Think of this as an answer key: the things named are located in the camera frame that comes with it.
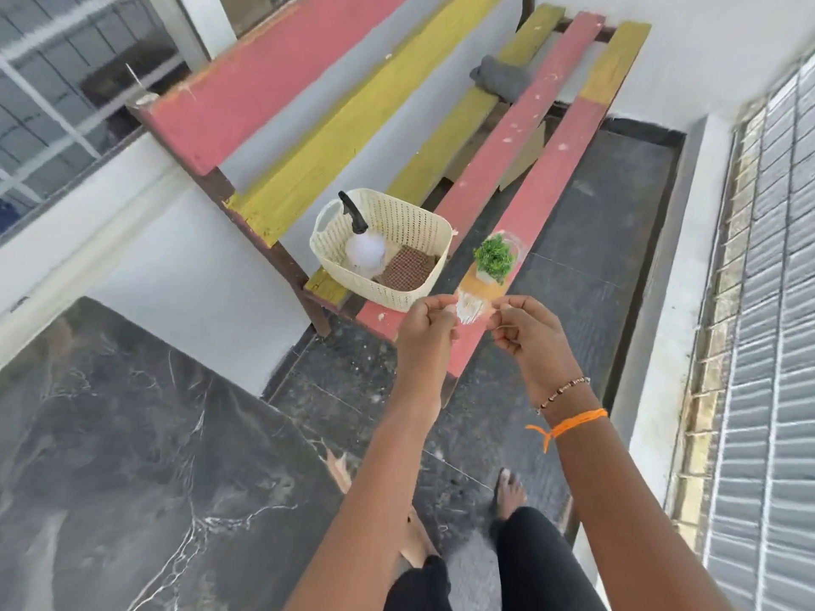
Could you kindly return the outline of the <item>person's left hand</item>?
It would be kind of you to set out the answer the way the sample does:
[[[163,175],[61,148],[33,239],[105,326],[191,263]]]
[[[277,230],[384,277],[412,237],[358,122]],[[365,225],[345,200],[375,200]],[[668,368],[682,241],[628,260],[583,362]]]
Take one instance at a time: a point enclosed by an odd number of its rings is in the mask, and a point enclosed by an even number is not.
[[[441,294],[417,300],[405,313],[395,340],[396,381],[438,396],[447,375],[454,340],[434,335],[434,312],[456,308],[457,297]]]

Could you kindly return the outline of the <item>person's right hand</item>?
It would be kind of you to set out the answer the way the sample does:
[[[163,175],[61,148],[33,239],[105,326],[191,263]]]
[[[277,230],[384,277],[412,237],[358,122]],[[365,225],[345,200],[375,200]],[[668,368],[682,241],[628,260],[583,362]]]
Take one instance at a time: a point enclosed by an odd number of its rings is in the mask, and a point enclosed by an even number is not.
[[[535,411],[549,421],[592,408],[593,392],[556,315],[533,297],[510,295],[493,302],[509,308],[512,330],[491,334],[521,371]]]

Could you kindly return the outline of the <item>person's left forearm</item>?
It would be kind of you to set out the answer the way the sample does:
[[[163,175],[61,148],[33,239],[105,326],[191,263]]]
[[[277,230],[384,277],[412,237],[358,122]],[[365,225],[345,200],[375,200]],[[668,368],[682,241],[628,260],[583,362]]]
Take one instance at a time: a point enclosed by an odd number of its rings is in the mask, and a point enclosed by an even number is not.
[[[443,380],[397,375],[351,488],[284,611],[383,611]]]

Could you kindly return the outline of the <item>small green potted plant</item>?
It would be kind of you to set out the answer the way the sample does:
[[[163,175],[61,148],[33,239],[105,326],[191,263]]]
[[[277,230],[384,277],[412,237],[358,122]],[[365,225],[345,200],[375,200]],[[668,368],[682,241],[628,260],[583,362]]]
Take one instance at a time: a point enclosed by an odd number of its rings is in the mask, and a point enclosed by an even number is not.
[[[504,286],[520,255],[521,247],[512,235],[503,230],[490,235],[474,250],[476,278]]]

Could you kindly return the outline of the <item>white spray bottle black nozzle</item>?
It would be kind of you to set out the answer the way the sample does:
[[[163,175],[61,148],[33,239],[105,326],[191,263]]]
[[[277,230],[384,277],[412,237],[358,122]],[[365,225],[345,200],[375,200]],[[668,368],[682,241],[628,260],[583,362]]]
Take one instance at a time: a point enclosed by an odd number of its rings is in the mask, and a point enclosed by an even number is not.
[[[351,217],[352,235],[345,245],[347,268],[365,278],[373,279],[385,269],[385,238],[364,219],[361,211],[344,191],[338,193],[343,214]]]

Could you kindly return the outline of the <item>cream plastic woven basket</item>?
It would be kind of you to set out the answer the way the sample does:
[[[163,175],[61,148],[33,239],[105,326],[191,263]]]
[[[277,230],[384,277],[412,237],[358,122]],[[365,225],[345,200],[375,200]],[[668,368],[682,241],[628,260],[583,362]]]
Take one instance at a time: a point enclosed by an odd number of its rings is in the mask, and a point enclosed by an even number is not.
[[[451,249],[454,229],[442,216],[401,199],[368,188],[345,191],[371,230],[386,241],[385,266],[402,246],[438,255],[438,264],[427,282],[410,292],[395,291],[350,271],[346,266],[345,245],[352,235],[351,217],[343,214],[340,198],[329,201],[320,211],[309,240],[321,267],[341,286],[365,300],[393,311],[405,312],[419,298],[428,296],[438,281]]]

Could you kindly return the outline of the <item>orange thread wristband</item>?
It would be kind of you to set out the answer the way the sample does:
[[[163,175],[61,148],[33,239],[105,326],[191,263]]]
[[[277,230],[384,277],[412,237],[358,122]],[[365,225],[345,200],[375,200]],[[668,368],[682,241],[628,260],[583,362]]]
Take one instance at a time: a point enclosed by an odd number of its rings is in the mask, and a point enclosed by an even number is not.
[[[546,454],[548,452],[548,448],[563,434],[579,427],[580,425],[602,418],[608,418],[608,411],[603,408],[599,408],[596,410],[585,411],[578,415],[572,416],[571,418],[565,419],[548,430],[534,424],[527,424],[524,430],[535,431],[542,436],[542,449]]]

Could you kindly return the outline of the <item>red and yellow wooden bench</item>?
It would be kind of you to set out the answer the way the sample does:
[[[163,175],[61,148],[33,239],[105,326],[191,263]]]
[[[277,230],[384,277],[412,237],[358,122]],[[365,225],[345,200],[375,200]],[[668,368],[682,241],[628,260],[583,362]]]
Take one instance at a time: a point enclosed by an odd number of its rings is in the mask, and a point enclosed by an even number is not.
[[[410,112],[409,102],[418,99],[426,81],[440,77],[446,62],[453,63],[453,70],[468,70],[465,62],[453,60],[464,54],[466,40],[506,8],[514,28],[518,5],[516,0],[444,0],[406,36],[396,36],[387,55],[323,107],[316,122],[296,131],[292,146],[271,156],[271,165],[247,190],[237,190],[222,171],[228,158],[239,148],[258,146],[261,133],[282,120],[284,109],[328,78],[330,70],[338,70],[364,37],[379,28],[388,31],[386,21],[396,19],[397,7],[406,1],[292,0],[188,79],[163,95],[146,92],[128,108],[286,280],[318,335],[331,333],[329,311],[392,341],[405,312],[352,293],[312,253],[309,240],[322,208],[340,191],[368,188],[442,216],[454,229],[447,263],[536,138],[590,48],[604,43],[583,86],[487,235],[503,230],[521,247],[506,284],[479,281],[472,259],[453,288],[462,328],[443,383],[446,405],[482,338],[493,301],[504,296],[526,261],[609,114],[651,25],[629,20],[612,28],[605,16],[585,11],[567,19],[565,8],[548,4],[522,12],[515,32],[498,46],[497,59],[531,69],[533,81],[494,120],[437,206],[428,207],[426,200],[500,100],[465,75],[464,87],[439,103]]]

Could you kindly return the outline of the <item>person's right foot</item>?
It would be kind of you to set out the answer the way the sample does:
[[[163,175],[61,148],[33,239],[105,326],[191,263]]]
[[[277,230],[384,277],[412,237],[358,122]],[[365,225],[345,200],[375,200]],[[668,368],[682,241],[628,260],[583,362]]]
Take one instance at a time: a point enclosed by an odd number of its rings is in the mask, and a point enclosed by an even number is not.
[[[495,522],[507,521],[516,510],[526,503],[526,492],[519,477],[508,468],[498,473],[491,507]]]

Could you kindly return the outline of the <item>person's left foot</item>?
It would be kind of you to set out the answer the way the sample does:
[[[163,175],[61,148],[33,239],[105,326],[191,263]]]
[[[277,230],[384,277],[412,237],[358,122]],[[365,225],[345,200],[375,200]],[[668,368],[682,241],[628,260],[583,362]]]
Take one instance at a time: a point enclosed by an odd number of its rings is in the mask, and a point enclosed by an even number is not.
[[[413,506],[407,516],[407,525],[399,552],[411,568],[418,569],[422,568],[429,558],[441,556]]]

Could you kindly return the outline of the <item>grey folded cloth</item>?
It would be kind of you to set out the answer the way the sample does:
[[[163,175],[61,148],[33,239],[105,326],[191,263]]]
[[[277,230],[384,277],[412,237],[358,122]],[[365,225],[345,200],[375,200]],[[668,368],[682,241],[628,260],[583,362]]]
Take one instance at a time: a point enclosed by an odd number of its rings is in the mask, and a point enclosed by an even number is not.
[[[484,56],[469,78],[481,91],[510,105],[517,102],[531,85],[533,78],[524,67],[503,62],[494,56]]]

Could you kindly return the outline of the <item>person's right leg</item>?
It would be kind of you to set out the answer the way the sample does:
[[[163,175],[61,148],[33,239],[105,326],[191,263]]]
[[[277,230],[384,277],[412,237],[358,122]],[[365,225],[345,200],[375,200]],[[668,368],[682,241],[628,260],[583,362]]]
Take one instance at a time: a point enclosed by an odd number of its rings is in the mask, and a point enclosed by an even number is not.
[[[608,611],[556,526],[530,506],[494,519],[502,611]]]

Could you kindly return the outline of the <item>person's leg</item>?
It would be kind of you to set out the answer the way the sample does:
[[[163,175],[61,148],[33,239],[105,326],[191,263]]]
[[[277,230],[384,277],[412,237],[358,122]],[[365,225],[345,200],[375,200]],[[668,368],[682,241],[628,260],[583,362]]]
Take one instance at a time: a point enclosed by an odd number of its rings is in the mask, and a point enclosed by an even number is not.
[[[502,611],[608,611],[556,526],[530,506],[494,519]]]
[[[383,611],[452,611],[450,593],[446,562],[429,555],[420,568],[408,569],[395,580]]]

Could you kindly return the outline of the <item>person's left leg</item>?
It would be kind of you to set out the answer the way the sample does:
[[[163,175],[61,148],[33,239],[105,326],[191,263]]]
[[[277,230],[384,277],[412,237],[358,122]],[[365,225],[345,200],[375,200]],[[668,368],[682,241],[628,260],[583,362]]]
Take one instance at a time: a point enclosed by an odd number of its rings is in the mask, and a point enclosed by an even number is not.
[[[446,562],[429,555],[420,568],[408,569],[395,580],[383,611],[452,611],[450,593]]]

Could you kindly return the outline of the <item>grey ribbed roof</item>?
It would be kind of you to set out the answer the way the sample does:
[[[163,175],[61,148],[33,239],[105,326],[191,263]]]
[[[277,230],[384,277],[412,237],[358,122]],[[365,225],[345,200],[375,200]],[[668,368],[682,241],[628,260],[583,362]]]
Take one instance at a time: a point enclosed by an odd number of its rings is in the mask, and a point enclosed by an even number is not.
[[[815,611],[815,47],[740,128],[701,363],[698,549],[743,611]]]

